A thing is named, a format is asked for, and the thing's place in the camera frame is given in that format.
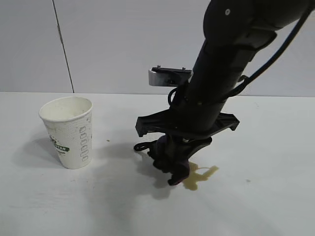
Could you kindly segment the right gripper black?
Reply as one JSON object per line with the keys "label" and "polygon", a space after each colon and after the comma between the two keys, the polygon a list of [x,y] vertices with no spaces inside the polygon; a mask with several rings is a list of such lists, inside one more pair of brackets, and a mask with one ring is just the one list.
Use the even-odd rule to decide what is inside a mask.
{"label": "right gripper black", "polygon": [[149,145],[148,155],[153,159],[153,166],[161,171],[170,171],[168,184],[177,185],[189,177],[189,159],[211,144],[212,139],[208,138],[228,128],[234,131],[238,125],[239,120],[233,114],[221,113],[219,109],[168,109],[138,117],[135,128],[139,137],[148,133],[164,133],[193,139],[188,143],[174,144],[168,156],[166,135]]}

